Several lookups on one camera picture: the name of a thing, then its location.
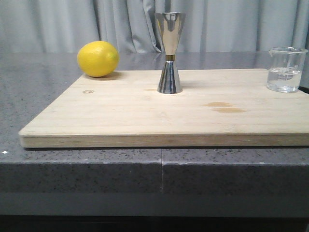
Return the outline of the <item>wooden cutting board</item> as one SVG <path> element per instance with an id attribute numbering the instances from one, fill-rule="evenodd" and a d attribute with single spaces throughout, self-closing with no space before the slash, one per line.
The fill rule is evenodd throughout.
<path id="1" fill-rule="evenodd" d="M 183 90 L 157 92 L 160 71 L 82 75 L 20 132 L 26 148 L 307 146 L 309 96 L 266 88 L 265 69 L 181 70 Z"/>

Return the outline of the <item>glass beaker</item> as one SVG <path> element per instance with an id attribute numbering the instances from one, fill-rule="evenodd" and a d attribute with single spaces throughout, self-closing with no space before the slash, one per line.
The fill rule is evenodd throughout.
<path id="1" fill-rule="evenodd" d="M 272 64 L 268 70 L 267 88 L 280 93 L 297 92 L 307 53 L 307 49 L 297 47 L 270 49 Z"/>

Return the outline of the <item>steel double jigger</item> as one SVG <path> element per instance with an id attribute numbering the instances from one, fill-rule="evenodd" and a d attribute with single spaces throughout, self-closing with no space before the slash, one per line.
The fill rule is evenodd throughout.
<path id="1" fill-rule="evenodd" d="M 155 19 L 165 51 L 165 63 L 157 91 L 163 94 L 177 94 L 182 92 L 182 87 L 176 66 L 176 51 L 186 14 L 179 12 L 156 13 Z"/>

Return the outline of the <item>yellow lemon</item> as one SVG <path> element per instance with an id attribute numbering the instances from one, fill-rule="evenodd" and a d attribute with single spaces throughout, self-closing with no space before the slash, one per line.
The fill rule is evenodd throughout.
<path id="1" fill-rule="evenodd" d="M 83 46 L 77 54 L 80 69 L 91 77 L 112 73 L 119 62 L 117 49 L 109 42 L 94 41 Z"/>

